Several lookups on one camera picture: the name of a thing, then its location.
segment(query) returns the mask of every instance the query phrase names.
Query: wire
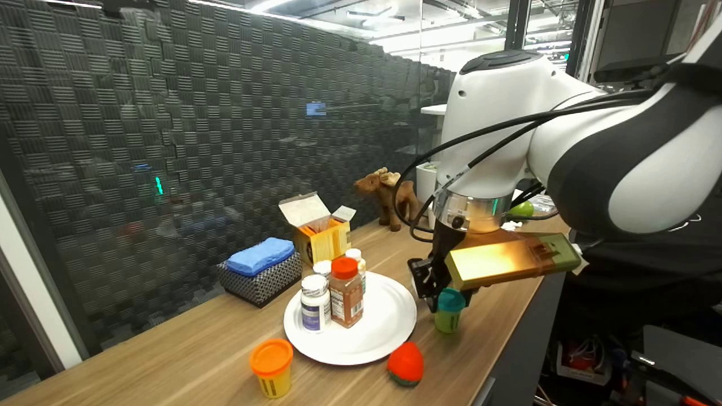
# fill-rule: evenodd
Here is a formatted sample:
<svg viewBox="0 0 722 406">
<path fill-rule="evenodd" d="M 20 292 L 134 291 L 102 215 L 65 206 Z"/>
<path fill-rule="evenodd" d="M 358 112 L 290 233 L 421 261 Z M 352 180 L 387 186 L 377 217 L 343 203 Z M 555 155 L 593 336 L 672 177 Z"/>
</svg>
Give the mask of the wire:
<svg viewBox="0 0 722 406">
<path fill-rule="evenodd" d="M 420 230 L 417 227 L 417 221 L 421 218 L 423 209 L 431 206 L 433 199 L 426 199 L 423 208 L 420 209 L 420 215 L 412 218 L 412 222 L 406 221 L 404 215 L 399 215 L 399 208 L 396 208 L 396 192 L 399 192 L 399 185 L 404 177 L 407 177 L 407 174 L 421 165 L 423 160 L 429 160 L 431 155 L 443 150 L 443 148 L 451 148 L 456 145 L 461 145 L 466 140 L 474 140 L 474 138 L 483 138 L 486 133 L 495 133 L 500 128 L 509 128 L 509 125 L 518 125 L 518 123 L 526 123 L 530 122 L 527 125 L 514 131 L 512 135 L 503 138 L 500 141 L 492 145 L 486 150 L 483 150 L 479 155 L 476 155 L 466 169 L 472 169 L 474 165 L 483 162 L 485 157 L 490 157 L 492 154 L 495 154 L 498 148 L 503 148 L 504 145 L 509 145 L 512 140 L 526 135 L 527 131 L 555 119 L 555 118 L 561 118 L 561 115 L 574 115 L 574 112 L 587 112 L 587 111 L 601 111 L 601 109 L 613 109 L 613 105 L 626 105 L 626 103 L 637 103 L 641 97 L 649 97 L 649 89 L 633 89 L 633 93 L 617 93 L 617 95 L 605 95 L 605 97 L 593 97 L 593 100 L 587 100 L 587 101 L 579 101 L 579 103 L 573 103 L 567 109 L 558 109 L 558 111 L 546 111 L 546 112 L 531 112 L 531 115 L 520 115 L 520 118 L 514 118 L 514 119 L 504 119 L 504 122 L 498 122 L 498 123 L 492 123 L 492 125 L 485 125 L 485 128 L 478 128 L 478 131 L 472 131 L 472 133 L 465 133 L 460 138 L 454 138 L 448 141 L 441 141 L 433 148 L 429 148 L 426 154 L 417 155 L 402 174 L 399 174 L 399 180 L 396 185 L 393 186 L 393 193 L 389 193 L 389 203 L 393 203 L 393 209 L 396 212 L 396 217 L 402 218 L 404 225 L 411 227 L 411 236 L 414 236 L 412 230 Z"/>
</svg>

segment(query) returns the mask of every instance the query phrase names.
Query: white plate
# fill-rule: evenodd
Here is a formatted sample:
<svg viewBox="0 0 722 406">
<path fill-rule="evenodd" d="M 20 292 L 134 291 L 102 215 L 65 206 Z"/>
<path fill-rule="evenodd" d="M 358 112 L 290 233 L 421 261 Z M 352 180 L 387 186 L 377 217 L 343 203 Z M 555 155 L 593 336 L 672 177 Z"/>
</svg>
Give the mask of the white plate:
<svg viewBox="0 0 722 406">
<path fill-rule="evenodd" d="M 284 314 L 284 330 L 293 347 L 328 366 L 361 366 L 387 357 L 414 327 L 414 300 L 394 279 L 364 272 L 362 316 L 354 327 L 337 323 L 320 331 L 300 324 L 300 292 L 290 298 Z"/>
</svg>

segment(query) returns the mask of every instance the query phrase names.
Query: orange lid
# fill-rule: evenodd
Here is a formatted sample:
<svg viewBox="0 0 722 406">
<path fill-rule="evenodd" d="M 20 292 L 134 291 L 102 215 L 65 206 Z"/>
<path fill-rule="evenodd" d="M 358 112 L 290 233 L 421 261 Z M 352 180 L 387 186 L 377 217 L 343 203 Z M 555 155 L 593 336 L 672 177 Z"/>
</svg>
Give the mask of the orange lid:
<svg viewBox="0 0 722 406">
<path fill-rule="evenodd" d="M 249 369 L 258 377 L 275 377 L 289 367 L 293 347 L 284 339 L 270 339 L 253 349 Z"/>
<path fill-rule="evenodd" d="M 337 279 L 349 279 L 358 272 L 358 261 L 352 256 L 334 256 L 331 260 L 331 274 Z"/>
</svg>

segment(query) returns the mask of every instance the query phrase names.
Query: orange cup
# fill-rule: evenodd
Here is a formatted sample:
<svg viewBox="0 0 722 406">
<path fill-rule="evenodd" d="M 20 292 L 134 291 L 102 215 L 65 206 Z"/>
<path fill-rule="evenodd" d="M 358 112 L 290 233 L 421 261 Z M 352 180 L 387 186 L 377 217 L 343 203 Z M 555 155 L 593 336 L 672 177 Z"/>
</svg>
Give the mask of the orange cup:
<svg viewBox="0 0 722 406">
<path fill-rule="evenodd" d="M 284 339 L 270 339 L 249 354 L 249 369 L 266 396 L 282 396 L 290 387 L 293 347 Z"/>
</svg>

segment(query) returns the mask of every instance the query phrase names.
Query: cardboard box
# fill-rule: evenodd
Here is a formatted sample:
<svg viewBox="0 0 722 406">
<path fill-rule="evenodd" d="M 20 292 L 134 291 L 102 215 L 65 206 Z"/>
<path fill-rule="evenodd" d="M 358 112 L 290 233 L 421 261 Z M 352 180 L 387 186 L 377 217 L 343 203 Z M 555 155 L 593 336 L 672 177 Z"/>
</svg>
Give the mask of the cardboard box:
<svg viewBox="0 0 722 406">
<path fill-rule="evenodd" d="M 307 264 L 341 256 L 349 243 L 349 221 L 355 209 L 341 206 L 334 215 L 316 192 L 297 193 L 276 203 L 293 225 L 293 243 Z"/>
</svg>

